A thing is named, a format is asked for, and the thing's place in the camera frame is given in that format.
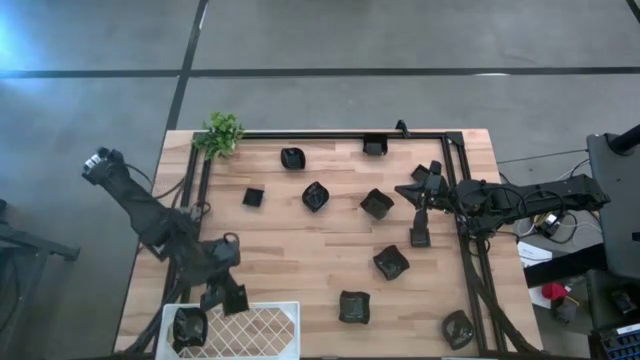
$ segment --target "wooden tabletop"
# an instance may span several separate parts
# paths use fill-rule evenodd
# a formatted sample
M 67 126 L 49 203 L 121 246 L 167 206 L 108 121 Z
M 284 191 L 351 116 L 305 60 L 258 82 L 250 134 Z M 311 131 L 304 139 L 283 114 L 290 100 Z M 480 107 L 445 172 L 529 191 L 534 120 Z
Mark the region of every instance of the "wooden tabletop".
M 462 132 L 472 177 L 500 182 L 488 131 Z M 192 131 L 167 133 L 154 194 L 184 176 L 192 135 Z M 283 147 L 305 152 L 305 171 L 283 169 Z M 303 356 L 477 355 L 475 341 L 452 351 L 439 330 L 453 311 L 465 310 L 471 318 L 453 217 L 429 211 L 431 247 L 412 248 L 408 230 L 415 210 L 393 191 L 396 185 L 412 183 L 410 174 L 418 164 L 428 166 L 432 160 L 444 164 L 439 141 L 389 140 L 386 156 L 370 157 L 362 153 L 359 140 L 242 140 L 231 159 L 214 162 L 207 192 L 212 210 L 203 219 L 201 239 L 217 239 L 229 231 L 240 236 L 242 263 L 231 272 L 246 286 L 250 302 L 300 302 Z M 316 214 L 300 200 L 314 181 L 330 192 L 329 202 Z M 247 187 L 265 190 L 260 208 L 242 205 Z M 378 221 L 359 206 L 374 188 L 395 202 L 387 217 Z M 372 262 L 389 245 L 396 245 L 411 265 L 393 281 L 386 281 Z M 526 339 L 541 348 L 513 237 L 494 237 L 489 258 L 500 305 Z M 167 264 L 146 250 L 137 256 L 116 350 L 131 344 L 157 310 Z M 368 325 L 338 321 L 342 290 L 371 295 Z M 192 302 L 197 303 L 201 293 L 195 289 Z M 482 308 L 488 343 L 495 348 L 489 314 Z

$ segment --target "red object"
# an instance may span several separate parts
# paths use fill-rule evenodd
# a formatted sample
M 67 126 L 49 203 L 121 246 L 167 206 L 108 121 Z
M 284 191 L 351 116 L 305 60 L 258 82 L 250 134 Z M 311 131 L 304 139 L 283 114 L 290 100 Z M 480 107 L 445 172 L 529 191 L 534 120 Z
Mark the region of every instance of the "red object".
M 551 283 L 542 286 L 542 296 L 549 300 L 556 300 L 567 295 L 569 295 L 569 292 L 562 284 Z

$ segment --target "concrete floor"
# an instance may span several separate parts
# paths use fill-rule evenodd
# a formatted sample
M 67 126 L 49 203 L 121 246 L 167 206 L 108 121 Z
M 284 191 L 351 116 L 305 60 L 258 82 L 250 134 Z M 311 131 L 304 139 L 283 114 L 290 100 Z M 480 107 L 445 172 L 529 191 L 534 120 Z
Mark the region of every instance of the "concrete floor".
M 178 70 L 197 6 L 4 0 L 0 71 Z M 193 68 L 639 66 L 638 36 L 624 0 L 210 0 Z M 153 174 L 177 82 L 0 78 L 0 198 L 10 221 L 82 247 L 74 264 L 49 263 L 21 359 L 111 350 L 136 241 L 126 214 L 79 173 L 104 145 Z M 211 111 L 233 112 L 250 129 L 389 128 L 397 119 L 489 128 L 501 170 L 527 184 L 586 154 L 510 160 L 583 149 L 587 134 L 636 125 L 639 91 L 639 75 L 192 78 L 177 128 L 198 128 Z M 597 241 L 584 232 L 570 246 Z M 545 348 L 586 354 L 584 336 L 539 313 Z

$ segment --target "green plant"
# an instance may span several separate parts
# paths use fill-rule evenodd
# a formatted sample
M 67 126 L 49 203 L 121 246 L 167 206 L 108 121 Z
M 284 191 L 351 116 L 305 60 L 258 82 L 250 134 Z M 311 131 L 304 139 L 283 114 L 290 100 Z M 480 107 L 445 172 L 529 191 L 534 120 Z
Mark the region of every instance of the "green plant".
M 244 128 L 236 122 L 236 116 L 233 114 L 214 112 L 209 123 L 204 121 L 202 125 L 207 132 L 199 134 L 193 140 L 193 144 L 199 150 L 205 151 L 206 159 L 216 156 L 228 158 L 233 154 L 236 142 L 244 134 Z

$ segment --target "white basket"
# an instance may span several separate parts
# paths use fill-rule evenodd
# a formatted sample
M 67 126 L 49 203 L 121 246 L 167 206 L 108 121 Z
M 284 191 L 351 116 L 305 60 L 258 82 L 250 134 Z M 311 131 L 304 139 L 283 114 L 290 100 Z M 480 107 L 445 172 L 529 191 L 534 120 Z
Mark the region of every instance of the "white basket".
M 179 308 L 198 304 L 167 304 L 162 311 L 162 324 L 156 360 L 181 359 L 300 359 L 300 303 L 253 303 L 249 311 L 225 317 L 222 309 L 207 312 L 209 329 L 202 347 L 173 347 L 172 324 Z

